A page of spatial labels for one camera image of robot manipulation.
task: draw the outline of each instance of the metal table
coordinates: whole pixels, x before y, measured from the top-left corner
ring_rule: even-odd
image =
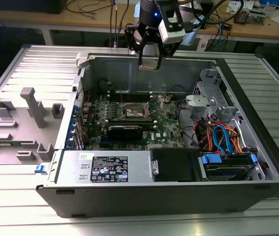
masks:
[[[22,105],[19,94],[32,86],[50,107],[66,106],[76,76],[78,53],[94,48],[31,46],[22,48],[0,78],[0,100]],[[127,54],[126,49],[118,49]],[[279,76],[264,59],[252,54],[178,51],[177,56],[224,58],[279,147]],[[279,235],[279,199],[262,201],[244,213],[63,219],[34,187],[46,175],[36,165],[0,165],[0,233],[62,235]]]

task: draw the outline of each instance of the floor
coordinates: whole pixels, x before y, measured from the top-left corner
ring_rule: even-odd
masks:
[[[109,45],[108,33],[78,32],[78,31],[53,31],[56,45],[62,46],[93,46],[107,47]],[[14,56],[24,44],[44,44],[44,39],[39,31],[33,29],[0,28],[0,76],[8,67]],[[180,46],[180,50],[194,51],[198,39],[191,46]],[[126,41],[120,35],[120,47],[127,47]],[[210,48],[209,51],[258,53],[272,65],[279,73],[279,45],[256,44],[249,42],[228,41],[220,48]]]

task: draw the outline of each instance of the blue latch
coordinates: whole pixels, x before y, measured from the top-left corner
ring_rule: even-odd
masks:
[[[70,124],[75,124],[76,122],[77,122],[77,120],[75,118],[70,119]]]
[[[222,159],[219,154],[208,153],[202,156],[203,164],[207,163],[222,163]]]
[[[70,139],[70,138],[72,138],[72,137],[74,137],[74,134],[73,134],[73,133],[67,133],[67,138],[68,138],[68,139]]]
[[[74,130],[75,130],[75,126],[69,125],[68,130],[69,130],[69,131],[74,131]]]
[[[68,146],[71,147],[72,146],[72,141],[71,140],[66,140],[65,141],[65,145],[68,145]]]
[[[38,173],[46,173],[45,166],[37,165],[34,173],[36,173],[36,174],[38,174]]]
[[[74,105],[73,111],[74,111],[74,112],[79,112],[79,111],[80,111],[80,108],[79,108],[78,106]]]
[[[257,157],[255,154],[251,154],[251,158],[252,158],[252,161],[256,164],[257,163]]]

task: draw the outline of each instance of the sticker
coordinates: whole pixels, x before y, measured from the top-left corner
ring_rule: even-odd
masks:
[[[79,154],[79,159],[80,160],[92,160],[93,156],[94,156],[94,153],[82,152]]]
[[[3,146],[12,146],[11,144],[0,144],[0,147],[3,147]]]
[[[128,182],[127,156],[92,157],[91,182]]]

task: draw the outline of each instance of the desk leg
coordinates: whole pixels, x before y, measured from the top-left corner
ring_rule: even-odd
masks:
[[[201,51],[201,52],[205,51],[208,40],[210,40],[211,37],[212,37],[211,34],[202,34],[198,42],[197,51]]]
[[[48,28],[42,28],[42,34],[46,45],[54,45],[52,33]]]

